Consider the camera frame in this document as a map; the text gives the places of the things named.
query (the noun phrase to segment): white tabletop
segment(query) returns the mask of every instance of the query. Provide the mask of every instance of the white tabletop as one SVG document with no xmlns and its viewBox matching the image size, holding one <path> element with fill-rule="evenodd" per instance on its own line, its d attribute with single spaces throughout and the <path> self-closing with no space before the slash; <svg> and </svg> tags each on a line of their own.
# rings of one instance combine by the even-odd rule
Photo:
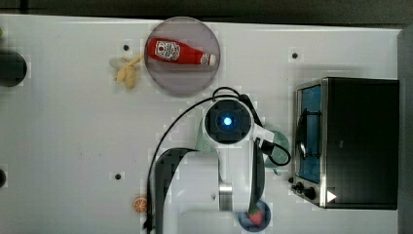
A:
<svg viewBox="0 0 413 234">
<path fill-rule="evenodd" d="M 249 94 L 265 125 L 291 139 L 296 85 L 325 76 L 397 77 L 398 30 L 209 22 L 222 53 L 210 88 L 169 97 L 142 65 L 128 92 L 114 82 L 109 60 L 139 54 L 158 23 L 0 16 L 0 46 L 29 62 L 22 86 L 0 87 L 0 168 L 9 177 L 0 189 L 0 233 L 139 233 L 144 217 L 132 202 L 145 191 L 160 135 L 219 86 Z M 201 108 L 189 114 L 163 148 L 194 147 L 201 116 Z M 124 179 L 109 179 L 114 173 Z M 290 173 L 290 166 L 281 176 L 266 173 L 263 199 L 273 220 L 265 233 L 397 232 L 396 211 L 321 210 L 304 202 L 288 189 Z M 225 213 L 185 215 L 180 224 L 182 233 L 244 232 Z"/>
</svg>

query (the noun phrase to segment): blue light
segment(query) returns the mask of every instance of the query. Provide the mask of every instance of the blue light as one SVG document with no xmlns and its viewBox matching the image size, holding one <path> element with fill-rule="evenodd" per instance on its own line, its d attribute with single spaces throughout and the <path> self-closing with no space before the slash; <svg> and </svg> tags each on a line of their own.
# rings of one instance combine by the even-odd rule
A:
<svg viewBox="0 0 413 234">
<path fill-rule="evenodd" d="M 232 124 L 232 120 L 231 120 L 231 118 L 229 118 L 229 117 L 225 117 L 225 119 L 224 119 L 224 124 L 225 125 L 231 125 Z"/>
</svg>

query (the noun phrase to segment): ketchup bottle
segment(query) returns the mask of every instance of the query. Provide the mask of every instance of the ketchup bottle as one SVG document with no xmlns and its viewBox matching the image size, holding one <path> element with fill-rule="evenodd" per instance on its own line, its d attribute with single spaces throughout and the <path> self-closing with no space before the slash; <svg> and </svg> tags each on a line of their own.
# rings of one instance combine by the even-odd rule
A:
<svg viewBox="0 0 413 234">
<path fill-rule="evenodd" d="M 178 64 L 215 65 L 216 62 L 215 55 L 166 38 L 151 39 L 147 46 L 147 53 L 152 59 Z"/>
</svg>

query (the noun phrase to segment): black cable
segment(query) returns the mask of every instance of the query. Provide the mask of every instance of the black cable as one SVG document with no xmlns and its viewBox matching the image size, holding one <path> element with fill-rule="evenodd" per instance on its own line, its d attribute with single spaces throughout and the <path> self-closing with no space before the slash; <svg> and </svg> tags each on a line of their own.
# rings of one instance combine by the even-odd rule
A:
<svg viewBox="0 0 413 234">
<path fill-rule="evenodd" d="M 238 98 L 240 97 L 240 93 L 238 93 L 238 91 L 236 91 L 235 89 L 231 88 L 231 87 L 227 87 L 227 86 L 223 86 L 223 87 L 219 87 L 218 89 L 216 89 L 213 93 L 212 93 L 212 100 L 215 101 L 215 95 L 216 93 L 218 93 L 221 90 L 229 90 L 231 92 L 233 92 L 234 94 L 236 94 L 238 96 Z"/>
<path fill-rule="evenodd" d="M 276 146 L 278 149 L 284 151 L 284 153 L 286 154 L 286 156 L 288 157 L 288 159 L 286 160 L 285 163 L 277 163 L 276 160 L 273 159 L 273 157 L 271 155 L 268 155 L 268 157 L 270 158 L 271 162 L 273 162 L 273 164 L 282 167 L 287 165 L 290 161 L 291 161 L 291 154 L 288 152 L 288 150 L 284 147 L 282 147 L 281 145 L 277 144 L 277 143 L 273 143 L 274 146 Z"/>
<path fill-rule="evenodd" d="M 216 98 L 237 98 L 234 95 L 219 95 L 219 96 L 215 96 L 216 92 L 219 91 L 221 88 L 218 88 L 217 90 L 215 90 L 213 92 L 212 97 L 208 97 L 205 98 L 203 100 L 198 101 L 197 103 L 191 105 L 189 108 L 187 108 L 184 112 L 182 112 L 168 127 L 168 129 L 164 132 L 164 135 L 161 137 L 161 140 L 158 142 L 158 146 L 155 149 L 155 152 L 153 154 L 152 157 L 152 161 L 149 167 L 149 173 L 148 173 L 148 180 L 146 183 L 146 197 L 147 197 L 147 210 L 146 210 L 146 221 L 143 224 L 143 228 L 146 228 L 147 233 L 150 233 L 150 231 L 152 230 L 153 226 L 152 226 L 152 194 L 151 194 L 151 182 L 150 182 L 150 176 L 152 174 L 152 168 L 153 165 L 155 163 L 156 160 L 156 155 L 158 154 L 159 149 L 161 148 L 161 144 L 164 141 L 165 137 L 167 137 L 168 133 L 170 132 L 170 130 L 173 128 L 173 126 L 189 111 L 191 111 L 192 109 L 194 109 L 195 107 L 197 107 L 198 105 L 205 103 L 207 101 L 210 100 L 215 100 Z"/>
</svg>

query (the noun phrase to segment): toaster oven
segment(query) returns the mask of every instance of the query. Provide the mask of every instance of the toaster oven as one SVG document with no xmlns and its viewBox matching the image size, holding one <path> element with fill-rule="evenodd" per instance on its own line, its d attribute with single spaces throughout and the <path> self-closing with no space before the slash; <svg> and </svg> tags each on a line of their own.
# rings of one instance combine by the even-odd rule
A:
<svg viewBox="0 0 413 234">
<path fill-rule="evenodd" d="M 295 100 L 293 192 L 322 208 L 395 210 L 398 81 L 327 77 Z"/>
</svg>

